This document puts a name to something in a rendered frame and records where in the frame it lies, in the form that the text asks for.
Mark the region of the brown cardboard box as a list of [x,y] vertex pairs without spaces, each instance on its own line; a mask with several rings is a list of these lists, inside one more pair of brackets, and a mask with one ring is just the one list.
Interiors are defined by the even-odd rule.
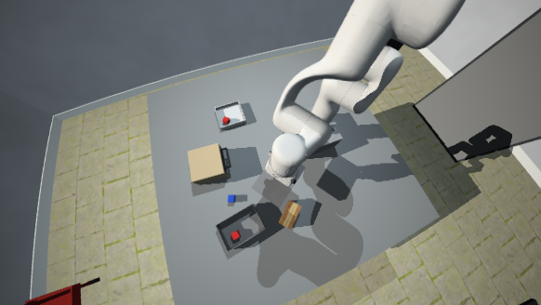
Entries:
[[283,214],[281,215],[279,219],[279,223],[284,225],[288,229],[292,229],[295,220],[297,218],[297,215],[301,209],[301,206],[292,202],[291,200],[288,201]]

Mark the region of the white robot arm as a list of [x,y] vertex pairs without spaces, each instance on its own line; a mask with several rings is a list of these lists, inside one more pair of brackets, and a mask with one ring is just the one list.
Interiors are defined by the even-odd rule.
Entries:
[[[298,73],[278,102],[273,123],[284,134],[268,153],[274,174],[292,176],[324,146],[336,126],[330,122],[340,106],[360,114],[374,102],[402,67],[402,53],[387,46],[390,39],[412,49],[429,46],[451,24],[465,1],[354,0],[326,55]],[[304,86],[321,79],[312,112],[295,103]]]

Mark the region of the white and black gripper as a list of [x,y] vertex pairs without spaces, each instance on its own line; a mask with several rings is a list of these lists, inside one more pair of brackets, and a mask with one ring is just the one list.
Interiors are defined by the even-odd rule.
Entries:
[[271,159],[269,159],[268,163],[266,164],[266,171],[272,175],[275,179],[279,180],[282,184],[286,185],[286,186],[291,186],[291,184],[295,184],[297,181],[296,181],[296,177],[297,177],[297,174],[298,174],[298,169],[297,171],[290,177],[288,178],[281,178],[281,177],[277,177],[276,174],[274,174],[274,172],[272,171],[271,169]]

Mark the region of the light wooden cabinet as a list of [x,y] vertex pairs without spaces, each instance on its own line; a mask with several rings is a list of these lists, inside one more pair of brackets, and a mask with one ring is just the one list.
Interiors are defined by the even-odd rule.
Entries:
[[[226,150],[229,166],[226,166],[223,150]],[[201,185],[228,177],[227,168],[231,161],[227,148],[219,148],[218,143],[188,151],[191,182]]]

